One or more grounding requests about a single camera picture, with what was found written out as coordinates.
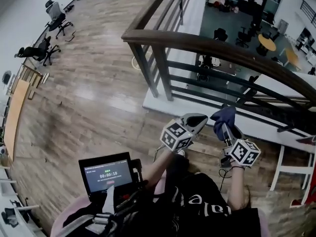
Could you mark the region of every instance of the person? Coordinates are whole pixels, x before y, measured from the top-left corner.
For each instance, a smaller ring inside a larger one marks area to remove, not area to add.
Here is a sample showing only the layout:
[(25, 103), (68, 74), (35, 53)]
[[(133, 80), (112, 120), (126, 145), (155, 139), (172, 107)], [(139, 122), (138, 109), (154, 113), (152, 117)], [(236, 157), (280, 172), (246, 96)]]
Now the person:
[(312, 67), (311, 71), (308, 71), (308, 74), (314, 76), (315, 71), (316, 71), (315, 67)]
[(307, 42), (308, 38), (304, 37), (303, 40), (299, 43), (299, 45), (297, 46), (298, 50), (301, 50), (302, 46), (304, 46)]
[(245, 169), (233, 160), (231, 165), (226, 202), (210, 177), (188, 172), (189, 160), (183, 150), (177, 154), (165, 150), (143, 174), (150, 190), (166, 170), (164, 193), (137, 212), (122, 236), (261, 236), (258, 210), (244, 200)]

